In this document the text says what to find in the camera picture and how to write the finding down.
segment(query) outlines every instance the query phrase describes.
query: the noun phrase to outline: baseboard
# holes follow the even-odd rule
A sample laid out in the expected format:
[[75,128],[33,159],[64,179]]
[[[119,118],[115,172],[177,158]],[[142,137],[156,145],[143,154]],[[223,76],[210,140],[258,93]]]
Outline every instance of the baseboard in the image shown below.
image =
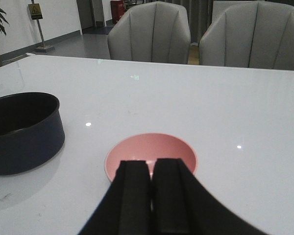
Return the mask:
[[[71,37],[78,36],[78,35],[80,35],[80,30],[77,30],[72,33],[68,33],[68,34],[65,34],[65,35],[62,35],[62,36],[59,36],[56,38],[46,40],[45,44],[46,45],[53,45],[53,44],[59,43],[61,41],[64,41],[66,39],[69,39]],[[27,46],[27,47],[24,47],[24,48],[21,48],[18,50],[8,52],[6,54],[2,54],[2,55],[0,55],[0,58],[2,61],[11,60],[11,59],[18,57],[20,55],[23,55],[27,52],[32,52],[35,50],[36,47],[39,47],[39,46],[41,46],[41,43],[33,44],[33,45],[30,45],[30,46]]]

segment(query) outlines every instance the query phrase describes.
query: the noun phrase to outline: curtain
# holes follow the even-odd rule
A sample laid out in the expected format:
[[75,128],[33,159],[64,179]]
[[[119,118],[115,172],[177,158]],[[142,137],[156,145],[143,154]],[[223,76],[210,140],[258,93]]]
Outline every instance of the curtain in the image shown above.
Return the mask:
[[199,43],[201,37],[211,22],[211,11],[209,10],[212,0],[160,0],[182,5],[186,8],[190,31],[191,43]]

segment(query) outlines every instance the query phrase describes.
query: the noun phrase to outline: pink bowl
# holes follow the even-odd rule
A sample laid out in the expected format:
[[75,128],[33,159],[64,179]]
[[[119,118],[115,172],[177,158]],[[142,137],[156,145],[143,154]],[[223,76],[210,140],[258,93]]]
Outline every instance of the pink bowl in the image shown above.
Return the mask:
[[116,144],[108,153],[104,169],[110,181],[122,160],[145,160],[152,177],[153,167],[158,158],[181,158],[194,174],[197,157],[194,150],[183,140],[161,133],[138,134]]

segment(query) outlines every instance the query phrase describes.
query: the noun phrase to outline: warning sign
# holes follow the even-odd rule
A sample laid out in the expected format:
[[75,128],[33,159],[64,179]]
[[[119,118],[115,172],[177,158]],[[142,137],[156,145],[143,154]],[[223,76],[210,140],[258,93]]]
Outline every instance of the warning sign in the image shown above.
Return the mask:
[[35,4],[29,4],[29,11],[31,14],[31,18],[33,20],[38,20],[38,19],[42,19],[43,15],[41,14],[41,9],[39,6],[39,3],[35,3]]

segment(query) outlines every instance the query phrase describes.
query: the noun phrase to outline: gray chair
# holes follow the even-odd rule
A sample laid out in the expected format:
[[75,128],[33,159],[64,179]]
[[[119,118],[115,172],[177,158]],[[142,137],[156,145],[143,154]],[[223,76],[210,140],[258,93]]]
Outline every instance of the gray chair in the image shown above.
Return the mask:
[[186,9],[166,2],[130,8],[108,35],[110,57],[186,64],[190,47]]
[[294,70],[294,7],[254,1],[227,8],[199,44],[201,65]]

